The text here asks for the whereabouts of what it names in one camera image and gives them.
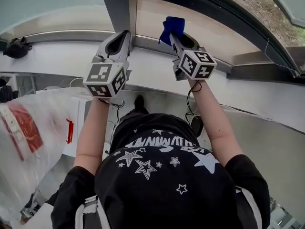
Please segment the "black cable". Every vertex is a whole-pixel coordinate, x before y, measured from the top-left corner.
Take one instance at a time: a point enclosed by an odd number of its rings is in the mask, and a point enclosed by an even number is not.
[[[102,98],[99,98],[99,100],[104,103],[104,104],[108,104],[108,105],[112,105],[114,107],[117,108],[117,111],[116,111],[116,117],[118,118],[117,122],[115,123],[114,127],[113,127],[113,131],[111,133],[111,138],[110,138],[110,144],[112,143],[112,138],[113,138],[113,133],[114,133],[114,130],[118,124],[118,122],[120,121],[120,118],[119,118],[119,109],[124,107],[125,105],[125,101],[123,100],[123,102],[121,104],[115,104],[115,103],[111,103],[111,102],[108,102],[108,101],[105,101],[104,99]]]
[[[197,84],[200,85],[200,89],[197,90],[197,91],[193,91],[193,89],[196,87]],[[191,124],[190,124],[189,120],[187,119],[187,116],[189,116],[189,115],[192,115],[192,116],[195,115],[195,114],[193,113],[193,111],[191,110],[189,98],[190,98],[191,92],[197,93],[197,92],[200,92],[201,89],[202,89],[201,83],[200,83],[198,80],[196,80],[195,85],[192,86],[192,88],[189,90],[189,93],[187,94],[187,97],[186,97],[186,104],[187,104],[187,107],[189,108],[189,112],[187,112],[187,113],[185,114],[185,119],[186,119],[187,123],[189,124],[189,126],[191,126]]]

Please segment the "dry grass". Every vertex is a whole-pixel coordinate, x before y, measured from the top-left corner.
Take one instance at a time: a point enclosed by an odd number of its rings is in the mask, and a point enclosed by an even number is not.
[[[234,0],[259,19],[285,46],[305,46],[305,30],[293,26],[273,0]]]

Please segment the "red label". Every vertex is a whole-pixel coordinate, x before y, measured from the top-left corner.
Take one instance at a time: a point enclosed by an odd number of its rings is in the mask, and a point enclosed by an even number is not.
[[[19,103],[7,103],[10,111],[16,118],[31,152],[35,152],[43,144],[39,130],[28,111]]]

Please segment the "t-shirt sleeve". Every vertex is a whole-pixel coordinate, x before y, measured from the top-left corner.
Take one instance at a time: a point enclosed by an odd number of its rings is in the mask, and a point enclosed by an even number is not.
[[[270,224],[270,195],[267,182],[246,155],[229,160],[225,169],[236,186],[247,189],[253,196],[262,216],[263,228]]]
[[[95,195],[94,175],[83,167],[74,167],[53,195],[51,220],[54,229],[75,228],[75,213],[86,198]]]

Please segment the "black t-shirt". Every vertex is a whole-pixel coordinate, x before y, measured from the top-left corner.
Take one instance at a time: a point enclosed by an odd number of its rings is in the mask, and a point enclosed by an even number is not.
[[[69,172],[52,198],[53,228],[74,228],[76,209],[95,194],[112,229],[242,228],[235,186],[251,192],[269,225],[268,186],[253,162],[238,155],[223,167],[177,117],[125,120],[111,151],[95,177],[82,167]]]

